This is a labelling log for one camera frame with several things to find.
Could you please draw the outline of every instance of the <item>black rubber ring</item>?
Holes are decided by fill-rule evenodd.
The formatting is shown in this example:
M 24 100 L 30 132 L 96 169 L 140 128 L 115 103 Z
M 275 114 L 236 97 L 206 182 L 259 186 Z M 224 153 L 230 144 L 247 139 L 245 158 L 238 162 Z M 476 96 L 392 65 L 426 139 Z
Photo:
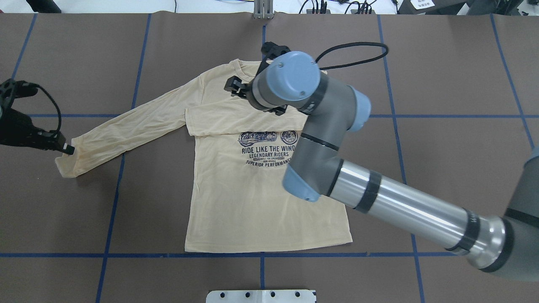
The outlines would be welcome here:
M 370 171 L 369 183 L 367 183 L 367 188 L 365 193 L 361 197 L 360 202 L 354 208 L 364 214 L 368 213 L 374 201 L 378 197 L 378 192 L 380 191 L 380 183 L 382 182 L 382 175 L 373 170 Z
M 326 77 L 321 77 L 320 83 L 318 84 L 318 87 L 314 93 L 309 97 L 307 103 L 299 108 L 298 111 L 306 115 L 310 115 L 318 107 L 320 102 L 322 102 L 322 99 L 324 99 L 327 89 L 328 79 Z
M 333 187 L 335 187 L 335 183 L 337 183 L 338 175 L 341 173 L 342 164 L 344 163 L 344 160 L 341 159 L 338 164 L 337 171 L 335 172 L 335 176 L 333 176 L 333 181 L 331 182 L 331 186 L 329 187 L 328 193 L 326 196 L 331 196 L 331 192 L 333 191 Z
M 301 136 L 304 137 L 305 139 L 309 139 L 309 140 L 314 141 L 314 142 L 316 142 L 318 144 L 324 145 L 326 147 L 329 147 L 331 149 L 335 149 L 335 150 L 338 151 L 338 146 L 333 145 L 333 144 L 331 144 L 329 142 L 326 142 L 324 140 L 318 139 L 317 137 L 313 137 L 313 136 L 308 135 L 306 133 L 301 133 Z
M 522 212 L 520 210 L 508 208 L 506 210 L 505 216 L 518 220 L 522 223 L 529 224 L 535 228 L 539 228 L 539 218 L 537 218 L 536 216 L 527 214 L 525 212 Z
M 485 268 L 481 268 L 480 271 L 482 272 L 495 272 L 502 268 L 509 259 L 509 256 L 511 256 L 511 252 L 513 251 L 513 245 L 515 244 L 515 231 L 513 230 L 513 226 L 511 226 L 511 222 L 507 221 L 504 218 L 502 218 L 502 221 L 506 230 L 506 238 L 503 244 L 502 252 L 498 256 L 496 261 L 494 261 L 492 264 Z
M 475 244 L 475 241 L 477 241 L 477 237 L 479 236 L 479 230 L 481 228 L 479 216 L 475 212 L 469 211 L 465 208 L 464 210 L 468 215 L 468 223 L 466 223 L 466 230 L 464 231 L 464 235 L 462 235 L 462 238 L 455 246 L 450 249 L 446 249 L 447 251 L 454 251 L 460 247 L 461 249 L 469 252 Z

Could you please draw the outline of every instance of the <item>blue joint cap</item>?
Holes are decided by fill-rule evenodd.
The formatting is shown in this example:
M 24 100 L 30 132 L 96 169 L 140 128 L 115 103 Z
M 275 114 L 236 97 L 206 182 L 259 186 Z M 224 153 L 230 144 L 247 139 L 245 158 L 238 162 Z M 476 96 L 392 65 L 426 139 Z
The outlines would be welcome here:
M 365 124 L 365 122 L 367 122 L 367 120 L 369 119 L 371 103 L 369 97 L 358 92 L 355 88 L 351 86 L 350 88 L 354 91 L 354 94 L 356 95 L 356 117 L 354 118 L 354 122 L 352 123 L 352 126 L 350 126 L 348 131 L 356 132 L 360 130 Z
M 320 69 L 304 52 L 292 51 L 278 56 L 267 68 L 270 90 L 286 101 L 309 98 L 320 83 Z
M 534 150 L 531 152 L 530 158 L 526 161 L 524 165 L 528 164 L 528 162 L 530 162 L 531 160 L 537 157 L 539 157 L 539 146 L 534 147 Z
M 300 175 L 287 165 L 285 177 L 282 179 L 282 186 L 292 195 L 310 202 L 318 201 L 320 194 L 316 192 Z

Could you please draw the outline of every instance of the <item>white label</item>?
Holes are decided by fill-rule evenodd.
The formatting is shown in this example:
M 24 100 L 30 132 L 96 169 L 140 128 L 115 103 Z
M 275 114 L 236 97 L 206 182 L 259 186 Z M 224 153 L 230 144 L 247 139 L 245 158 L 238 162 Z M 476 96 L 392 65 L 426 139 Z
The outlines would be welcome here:
M 416 8 L 416 10 L 422 10 L 426 8 L 430 8 L 434 6 L 434 2 L 432 0 L 410 0 L 413 7 Z

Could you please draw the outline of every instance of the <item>shirt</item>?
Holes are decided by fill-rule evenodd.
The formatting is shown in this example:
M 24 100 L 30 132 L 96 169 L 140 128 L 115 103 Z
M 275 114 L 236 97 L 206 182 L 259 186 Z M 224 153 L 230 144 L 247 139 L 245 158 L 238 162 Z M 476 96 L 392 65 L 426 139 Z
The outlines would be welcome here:
M 352 241 L 344 205 L 322 196 L 307 202 L 281 185 L 306 116 L 254 109 L 223 90 L 236 75 L 251 81 L 260 62 L 233 60 L 115 117 L 72 140 L 75 153 L 56 158 L 76 177 L 187 125 L 195 136 L 195 179 L 188 252 L 290 251 Z

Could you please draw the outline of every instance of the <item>folded sleeve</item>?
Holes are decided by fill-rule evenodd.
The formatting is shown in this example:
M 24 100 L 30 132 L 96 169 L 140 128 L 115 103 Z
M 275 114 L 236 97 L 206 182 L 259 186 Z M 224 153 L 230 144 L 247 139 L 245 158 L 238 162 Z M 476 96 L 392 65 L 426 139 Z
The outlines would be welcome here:
M 75 153 L 55 159 L 65 178 L 74 178 L 125 151 L 185 125 L 185 109 L 202 103 L 202 75 L 71 141 Z

